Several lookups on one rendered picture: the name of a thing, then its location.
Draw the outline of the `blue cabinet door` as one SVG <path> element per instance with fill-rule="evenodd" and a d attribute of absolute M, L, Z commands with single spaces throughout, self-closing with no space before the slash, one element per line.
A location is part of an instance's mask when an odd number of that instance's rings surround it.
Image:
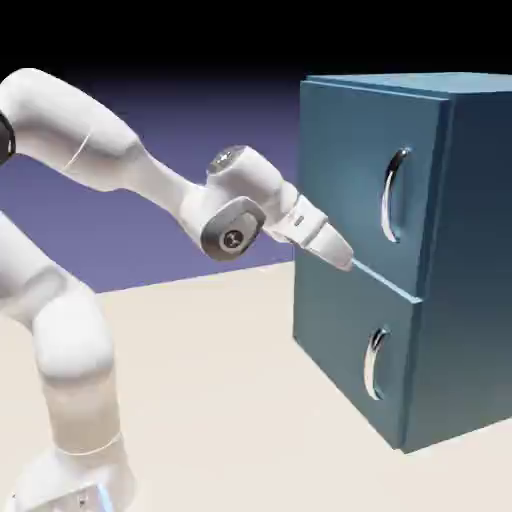
<path fill-rule="evenodd" d="M 352 246 L 355 259 L 405 292 L 425 293 L 439 180 L 450 121 L 448 99 L 328 82 L 300 86 L 297 181 Z M 392 188 L 398 243 L 380 225 L 386 168 L 411 153 Z"/>
<path fill-rule="evenodd" d="M 422 300 L 361 264 L 340 271 L 306 253 L 295 258 L 293 337 L 393 448 L 405 443 L 412 348 Z M 379 327 L 390 331 L 378 355 L 372 400 L 363 383 L 365 350 Z"/>

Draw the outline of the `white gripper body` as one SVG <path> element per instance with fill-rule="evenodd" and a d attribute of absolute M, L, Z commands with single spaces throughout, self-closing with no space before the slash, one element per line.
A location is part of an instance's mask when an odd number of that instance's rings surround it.
<path fill-rule="evenodd" d="M 338 270 L 350 271 L 352 268 L 353 249 L 329 222 L 325 222 L 306 243 L 305 250 Z"/>

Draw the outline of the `blue cabinet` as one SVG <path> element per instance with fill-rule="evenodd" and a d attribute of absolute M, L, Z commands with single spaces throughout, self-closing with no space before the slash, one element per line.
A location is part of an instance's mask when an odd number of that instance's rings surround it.
<path fill-rule="evenodd" d="M 412 348 L 411 453 L 512 418 L 512 75 L 311 75 L 450 101 Z"/>

